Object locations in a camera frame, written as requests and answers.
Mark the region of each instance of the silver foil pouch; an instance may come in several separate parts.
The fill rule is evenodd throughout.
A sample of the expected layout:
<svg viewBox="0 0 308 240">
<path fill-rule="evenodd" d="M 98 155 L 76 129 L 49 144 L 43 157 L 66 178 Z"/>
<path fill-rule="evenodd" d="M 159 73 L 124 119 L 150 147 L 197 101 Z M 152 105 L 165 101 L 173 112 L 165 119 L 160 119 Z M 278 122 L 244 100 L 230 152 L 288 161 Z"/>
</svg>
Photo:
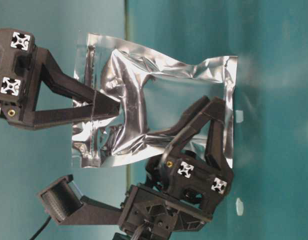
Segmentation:
<svg viewBox="0 0 308 240">
<path fill-rule="evenodd" d="M 120 102 L 120 111 L 117 117 L 97 120 L 91 116 L 90 121 L 72 126 L 73 164 L 120 166 L 162 154 L 173 137 L 156 133 L 173 126 L 190 105 L 206 95 L 226 101 L 223 152 L 232 167 L 236 71 L 236 56 L 189 65 L 115 37 L 81 36 L 74 77 Z M 74 107 L 84 104 L 73 100 Z M 186 149 L 203 157 L 207 137 L 208 126 Z"/>
</svg>

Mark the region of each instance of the black cable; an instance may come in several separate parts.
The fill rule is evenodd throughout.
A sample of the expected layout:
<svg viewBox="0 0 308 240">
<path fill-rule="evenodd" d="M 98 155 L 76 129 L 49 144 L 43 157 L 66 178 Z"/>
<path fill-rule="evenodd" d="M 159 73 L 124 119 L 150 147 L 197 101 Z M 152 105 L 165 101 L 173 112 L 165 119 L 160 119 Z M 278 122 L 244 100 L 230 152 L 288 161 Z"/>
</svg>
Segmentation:
<svg viewBox="0 0 308 240">
<path fill-rule="evenodd" d="M 51 216 L 48 216 L 44 224 L 37 230 L 37 232 L 29 239 L 29 240 L 34 240 L 36 237 L 46 228 L 46 226 L 49 224 L 51 221 Z"/>
</svg>

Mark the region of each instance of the cable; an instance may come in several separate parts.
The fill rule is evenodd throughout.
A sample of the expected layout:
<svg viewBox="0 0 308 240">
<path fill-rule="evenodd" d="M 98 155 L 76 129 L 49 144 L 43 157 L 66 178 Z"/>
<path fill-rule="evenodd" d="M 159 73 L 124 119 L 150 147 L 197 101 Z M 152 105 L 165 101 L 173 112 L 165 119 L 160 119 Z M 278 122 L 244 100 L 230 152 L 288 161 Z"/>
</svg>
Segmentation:
<svg viewBox="0 0 308 240">
<path fill-rule="evenodd" d="M 147 222 L 144 222 L 142 225 L 139 225 L 133 236 L 130 238 L 130 240 L 139 240 L 140 236 L 142 235 L 142 233 L 144 232 L 144 230 L 146 230 L 146 228 L 149 226 L 149 224 Z"/>
<path fill-rule="evenodd" d="M 51 221 L 51 216 L 48 216 L 44 224 L 37 230 L 37 232 L 29 239 L 29 240 L 34 240 L 36 237 L 46 228 L 46 226 L 49 224 Z"/>
</svg>

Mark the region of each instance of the teal background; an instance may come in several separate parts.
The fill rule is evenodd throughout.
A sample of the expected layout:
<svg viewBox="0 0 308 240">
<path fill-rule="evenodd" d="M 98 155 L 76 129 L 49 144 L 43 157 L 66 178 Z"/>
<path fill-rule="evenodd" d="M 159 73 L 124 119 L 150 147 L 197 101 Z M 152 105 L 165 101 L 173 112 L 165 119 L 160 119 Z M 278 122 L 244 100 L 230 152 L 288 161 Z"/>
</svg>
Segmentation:
<svg viewBox="0 0 308 240">
<path fill-rule="evenodd" d="M 123 0 L 0 0 L 0 28 L 31 32 L 72 76 L 79 31 L 125 37 Z M 42 86 L 39 109 L 65 108 L 71 100 Z M 126 167 L 79 169 L 71 166 L 70 125 L 39 131 L 11 127 L 0 119 L 0 240 L 29 239 L 47 218 L 36 193 L 73 173 L 87 196 L 119 206 L 126 190 Z M 39 240 L 112 239 L 117 226 L 57 226 Z"/>
<path fill-rule="evenodd" d="M 171 239 L 308 239 L 308 0 L 130 0 L 126 16 L 129 40 L 180 61 L 239 56 L 232 191 L 202 231 Z M 124 38 L 124 20 L 122 0 L 0 0 L 0 28 L 32 32 L 69 75 L 78 31 Z M 39 108 L 70 105 L 42 88 Z M 132 183 L 145 180 L 144 164 L 131 166 Z M 28 239 L 47 217 L 35 194 L 69 173 L 87 196 L 122 200 L 125 167 L 71 167 L 71 126 L 31 132 L 0 120 L 0 239 Z M 52 222 L 38 239 L 110 240 L 117 229 Z"/>
<path fill-rule="evenodd" d="M 171 239 L 307 240 L 308 0 L 129 0 L 126 13 L 130 41 L 188 64 L 238 55 L 231 193 L 202 231 Z"/>
</svg>

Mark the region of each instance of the screw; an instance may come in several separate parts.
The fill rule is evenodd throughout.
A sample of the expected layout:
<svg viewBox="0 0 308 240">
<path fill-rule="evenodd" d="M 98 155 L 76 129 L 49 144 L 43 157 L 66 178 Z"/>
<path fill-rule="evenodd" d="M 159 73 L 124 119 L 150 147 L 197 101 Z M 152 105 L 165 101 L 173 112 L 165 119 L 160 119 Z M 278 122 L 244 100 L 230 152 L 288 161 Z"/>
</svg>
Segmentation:
<svg viewBox="0 0 308 240">
<path fill-rule="evenodd" d="M 167 166 L 168 168 L 173 167 L 173 162 L 172 162 L 172 161 L 167 161 L 167 162 L 166 162 L 166 166 Z"/>
<path fill-rule="evenodd" d="M 10 117 L 14 117 L 15 114 L 16 114 L 16 111 L 14 109 L 10 109 L 8 110 L 7 114 L 10 116 Z"/>
</svg>

